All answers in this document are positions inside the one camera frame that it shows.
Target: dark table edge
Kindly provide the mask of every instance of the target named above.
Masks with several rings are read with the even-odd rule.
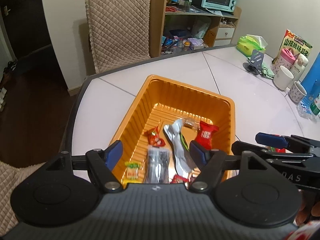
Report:
[[[90,84],[92,79],[99,78],[99,77],[102,77],[102,76],[105,76],[105,75],[109,75],[111,73],[118,72],[118,71],[121,71],[121,70],[124,70],[124,69],[136,67],[136,66],[139,66],[139,65],[143,65],[143,64],[146,64],[146,63],[151,63],[151,62],[155,62],[155,61],[158,61],[158,60],[166,59],[166,58],[178,57],[178,56],[181,56],[181,55],[192,54],[192,53],[208,51],[208,50],[214,50],[214,49],[230,48],[230,47],[235,47],[235,46],[236,45],[234,45],[234,44],[229,44],[229,45],[224,45],[224,46],[216,46],[216,47],[213,47],[213,48],[189,50],[189,51],[183,51],[183,52],[175,53],[175,54],[161,55],[160,57],[150,58],[150,59],[147,59],[147,60],[143,60],[143,61],[140,61],[140,62],[137,62],[137,63],[133,63],[133,64],[126,65],[126,66],[122,66],[122,67],[119,67],[119,68],[116,68],[116,69],[113,69],[113,70],[109,70],[109,71],[106,71],[106,72],[103,72],[103,73],[99,73],[99,74],[95,74],[95,75],[87,77],[84,80],[84,83],[82,84],[79,93],[76,95],[76,99],[75,99],[75,102],[73,104],[73,107],[71,109],[70,116],[69,116],[69,119],[68,119],[68,124],[66,126],[65,134],[64,134],[64,137],[62,138],[60,151],[66,150],[66,151],[68,151],[70,153],[72,152],[72,136],[73,136],[73,128],[74,128],[74,125],[75,125],[76,115],[77,115],[77,112],[78,112],[82,97],[83,97],[83,95],[84,95],[84,93],[85,93],[85,91],[86,91],[87,87],[89,86],[89,84]]]

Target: pink tumbler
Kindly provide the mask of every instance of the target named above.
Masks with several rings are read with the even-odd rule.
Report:
[[[289,69],[292,67],[292,64],[296,61],[292,52],[288,49],[282,49],[278,59],[275,61],[271,70],[274,74],[278,72],[280,66],[284,66],[285,68]]]

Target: orange plastic tray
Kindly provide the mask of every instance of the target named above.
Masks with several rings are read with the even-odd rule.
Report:
[[[123,155],[113,169],[116,178],[123,182],[125,161],[146,162],[148,139],[144,132],[159,125],[160,137],[165,140],[165,147],[172,149],[163,132],[166,124],[172,124],[178,118],[192,117],[217,125],[219,131],[212,136],[212,147],[232,155],[231,145],[235,141],[235,104],[232,99],[168,78],[148,76],[138,95],[131,104],[118,130],[111,140],[121,140]],[[182,134],[188,145],[196,138],[197,132],[183,127]],[[170,156],[169,179],[175,174],[173,158]],[[145,165],[139,170],[138,180],[143,182]]]

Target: white table top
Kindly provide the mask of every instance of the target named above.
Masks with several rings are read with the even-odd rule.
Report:
[[[264,62],[272,58],[265,55]],[[156,74],[227,96],[236,105],[236,136],[256,144],[258,132],[320,140],[319,122],[301,118],[272,80],[248,73],[235,47],[207,50],[138,65],[92,79],[81,99],[72,134],[72,155],[108,147],[147,76]],[[88,179],[86,171],[74,174]]]

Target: white mug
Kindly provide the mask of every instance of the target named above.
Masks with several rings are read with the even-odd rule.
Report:
[[[299,103],[307,95],[304,87],[297,81],[295,81],[290,88],[289,97],[293,102]]]
[[[284,66],[280,66],[279,71],[276,73],[275,77],[273,78],[273,82],[277,88],[281,90],[285,90],[289,83],[293,80],[294,76]]]

